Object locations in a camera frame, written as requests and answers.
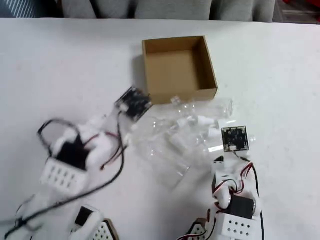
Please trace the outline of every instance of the open cardboard box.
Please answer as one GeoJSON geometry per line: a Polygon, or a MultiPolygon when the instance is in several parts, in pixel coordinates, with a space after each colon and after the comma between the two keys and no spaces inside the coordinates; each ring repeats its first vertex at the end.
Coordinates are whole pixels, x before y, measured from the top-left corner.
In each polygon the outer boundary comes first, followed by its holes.
{"type": "Polygon", "coordinates": [[[147,91],[153,104],[210,100],[218,90],[204,36],[142,41],[147,91]]]}

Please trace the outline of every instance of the black circuit board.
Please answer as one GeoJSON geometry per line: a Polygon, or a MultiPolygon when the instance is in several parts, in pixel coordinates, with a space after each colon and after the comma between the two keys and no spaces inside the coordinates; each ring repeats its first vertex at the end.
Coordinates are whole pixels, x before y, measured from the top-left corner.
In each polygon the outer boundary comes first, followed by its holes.
{"type": "Polygon", "coordinates": [[[246,126],[225,127],[221,132],[225,152],[249,150],[246,126]]]}
{"type": "Polygon", "coordinates": [[[131,120],[137,122],[151,107],[150,97],[145,95],[140,89],[130,87],[115,106],[123,111],[131,120]]]}

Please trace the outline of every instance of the white robot component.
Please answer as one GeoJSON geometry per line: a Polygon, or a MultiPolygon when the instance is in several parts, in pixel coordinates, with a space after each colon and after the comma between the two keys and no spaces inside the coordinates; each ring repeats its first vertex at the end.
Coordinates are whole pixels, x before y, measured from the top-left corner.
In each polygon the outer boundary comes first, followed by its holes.
{"type": "MultiPolygon", "coordinates": [[[[92,177],[110,158],[113,150],[110,136],[101,130],[103,121],[103,118],[96,118],[85,125],[68,128],[53,146],[47,144],[40,135],[40,139],[48,147],[50,157],[40,178],[40,190],[27,204],[22,220],[28,219],[28,216],[39,210],[88,191],[92,177]]],[[[45,123],[42,130],[50,123],[61,124],[65,121],[53,119],[45,123]]],[[[32,240],[95,239],[94,233],[104,221],[103,214],[97,210],[93,211],[82,228],[71,234],[82,205],[83,198],[79,198],[56,207],[35,217],[6,237],[10,240],[30,240],[31,237],[32,240]]]]}
{"type": "Polygon", "coordinates": [[[262,204],[258,189],[247,179],[251,169],[255,171],[253,163],[235,152],[225,153],[225,156],[231,158],[228,161],[232,161],[232,157],[235,158],[233,160],[242,159],[244,161],[236,168],[234,162],[230,167],[226,166],[223,156],[212,163],[214,204],[208,210],[207,218],[198,218],[188,234],[177,240],[256,239],[256,231],[259,229],[259,220],[262,215],[262,204]]]}

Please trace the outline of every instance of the perforated white block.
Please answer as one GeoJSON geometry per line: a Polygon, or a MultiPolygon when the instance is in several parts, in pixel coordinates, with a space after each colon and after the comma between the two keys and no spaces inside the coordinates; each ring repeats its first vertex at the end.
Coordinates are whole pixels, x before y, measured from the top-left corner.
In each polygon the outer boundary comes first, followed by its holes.
{"type": "MultiPolygon", "coordinates": [[[[201,224],[195,224],[190,234],[202,234],[204,232],[205,229],[201,226],[201,224]]],[[[207,235],[204,234],[202,236],[188,237],[188,240],[205,240],[206,236],[207,235]]]]}
{"type": "Polygon", "coordinates": [[[218,214],[216,221],[217,235],[230,237],[237,240],[253,240],[257,222],[255,220],[229,214],[218,214]]]}
{"type": "Polygon", "coordinates": [[[74,196],[83,192],[88,184],[88,174],[61,161],[49,158],[44,166],[40,181],[59,192],[74,196]]]}
{"type": "Polygon", "coordinates": [[[101,222],[99,228],[96,230],[96,232],[93,234],[92,240],[115,240],[108,228],[108,225],[105,222],[101,222]]]}

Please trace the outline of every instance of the white tabletop surface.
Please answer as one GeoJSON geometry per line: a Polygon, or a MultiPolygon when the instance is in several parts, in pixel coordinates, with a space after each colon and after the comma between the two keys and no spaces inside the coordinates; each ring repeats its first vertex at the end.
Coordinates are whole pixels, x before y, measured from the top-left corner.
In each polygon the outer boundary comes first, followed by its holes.
{"type": "MultiPolygon", "coordinates": [[[[257,138],[251,155],[265,239],[319,239],[318,25],[0,19],[1,218],[12,217],[39,186],[46,152],[36,131],[45,120],[80,122],[111,112],[129,86],[144,80],[143,39],[198,35],[206,36],[217,96],[233,98],[237,118],[257,138]]],[[[191,176],[168,192],[143,174],[129,148],[120,178],[89,201],[122,240],[175,239],[212,203],[212,179],[191,176]]]]}

